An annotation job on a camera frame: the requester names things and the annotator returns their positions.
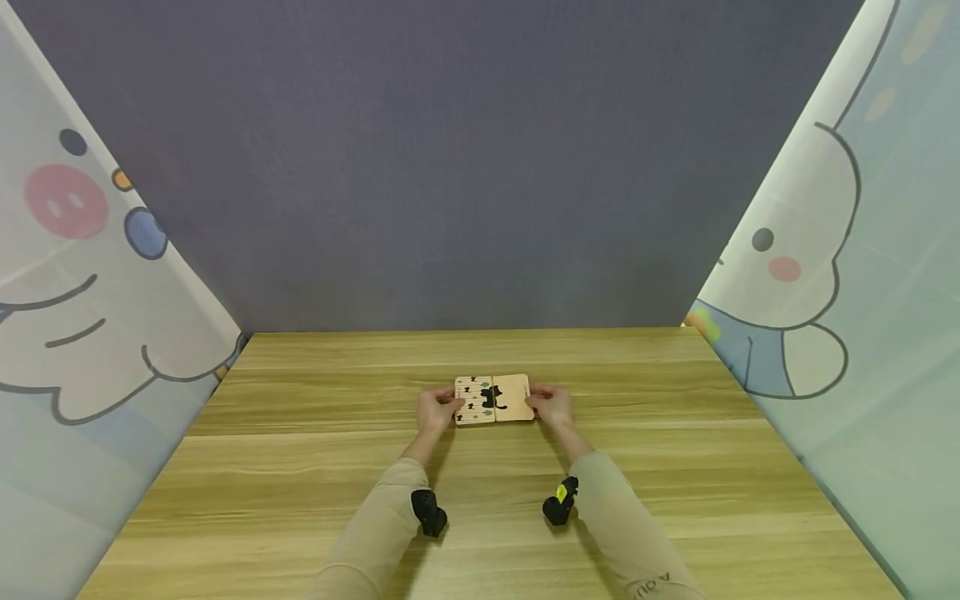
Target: gray wall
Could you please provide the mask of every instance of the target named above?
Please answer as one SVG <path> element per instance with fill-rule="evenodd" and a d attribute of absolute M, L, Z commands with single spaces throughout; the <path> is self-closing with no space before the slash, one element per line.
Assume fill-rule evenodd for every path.
<path fill-rule="evenodd" d="M 858 0 L 12 0 L 246 330 L 676 324 Z"/>

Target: cartoon character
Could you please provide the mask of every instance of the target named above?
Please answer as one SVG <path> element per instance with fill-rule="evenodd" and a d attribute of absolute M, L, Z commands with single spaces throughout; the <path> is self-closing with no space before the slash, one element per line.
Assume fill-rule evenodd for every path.
<path fill-rule="evenodd" d="M 685 320 L 751 394 L 818 396 L 847 369 L 843 341 L 816 323 L 836 299 L 835 261 L 860 195 L 856 158 L 835 128 L 896 6 L 854 22 Z"/>
<path fill-rule="evenodd" d="M 0 121 L 10 139 L 37 139 L 31 119 Z M 69 424 L 156 378 L 218 371 L 240 333 L 150 211 L 124 197 L 124 174 L 108 177 L 94 154 L 63 129 L 0 160 L 0 388 L 52 394 Z"/>

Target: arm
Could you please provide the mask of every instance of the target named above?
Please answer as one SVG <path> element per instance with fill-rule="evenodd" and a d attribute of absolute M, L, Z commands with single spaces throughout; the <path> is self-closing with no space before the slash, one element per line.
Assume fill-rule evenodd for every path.
<path fill-rule="evenodd" d="M 452 387 L 420 394 L 420 432 L 383 473 L 334 542 L 307 594 L 309 600 L 375 600 L 383 596 L 420 527 L 410 495 L 429 488 L 423 466 L 433 456 L 453 413 L 463 404 L 453 400 L 451 393 Z"/>
<path fill-rule="evenodd" d="M 535 386 L 527 403 L 550 426 L 578 480 L 575 506 L 617 583 L 631 599 L 703 600 L 684 560 L 634 494 L 630 482 L 573 424 L 563 388 Z"/>

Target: wooden card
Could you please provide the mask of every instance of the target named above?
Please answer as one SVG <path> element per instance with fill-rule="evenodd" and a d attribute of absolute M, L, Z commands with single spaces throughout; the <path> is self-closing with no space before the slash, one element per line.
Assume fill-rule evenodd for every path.
<path fill-rule="evenodd" d="M 465 400 L 455 417 L 458 425 L 534 418 L 533 409 L 526 403 L 530 395 L 526 375 L 457 377 L 454 388 L 456 397 Z"/>

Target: cartoon eye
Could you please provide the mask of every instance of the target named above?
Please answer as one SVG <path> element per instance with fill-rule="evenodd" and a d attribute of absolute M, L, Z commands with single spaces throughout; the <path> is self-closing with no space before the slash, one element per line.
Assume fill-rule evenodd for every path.
<path fill-rule="evenodd" d="M 757 252 L 767 252 L 774 245 L 774 232 L 768 228 L 760 228 L 754 233 L 754 250 Z"/>
<path fill-rule="evenodd" d="M 167 252 L 167 234 L 145 207 L 138 206 L 128 212 L 123 229 L 131 248 L 140 257 L 157 260 Z"/>
<path fill-rule="evenodd" d="M 86 154 L 86 140 L 75 130 L 61 130 L 60 145 L 73 156 Z"/>

